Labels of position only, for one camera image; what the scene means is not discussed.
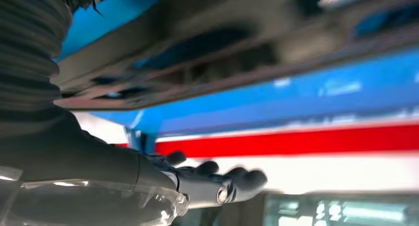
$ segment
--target black robotic arm segment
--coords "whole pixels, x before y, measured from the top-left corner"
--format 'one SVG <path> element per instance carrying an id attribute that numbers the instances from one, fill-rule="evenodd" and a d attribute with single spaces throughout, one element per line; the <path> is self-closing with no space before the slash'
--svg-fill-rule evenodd
<path id="1" fill-rule="evenodd" d="M 72 12 L 96 1 L 0 0 L 0 166 L 21 170 L 23 182 L 84 179 L 176 190 L 193 208 L 259 193 L 262 172 L 216 175 L 218 167 L 208 163 L 177 169 L 183 155 L 144 156 L 107 145 L 53 104 L 61 93 L 49 81 L 58 74 L 52 58 L 61 52 Z"/>

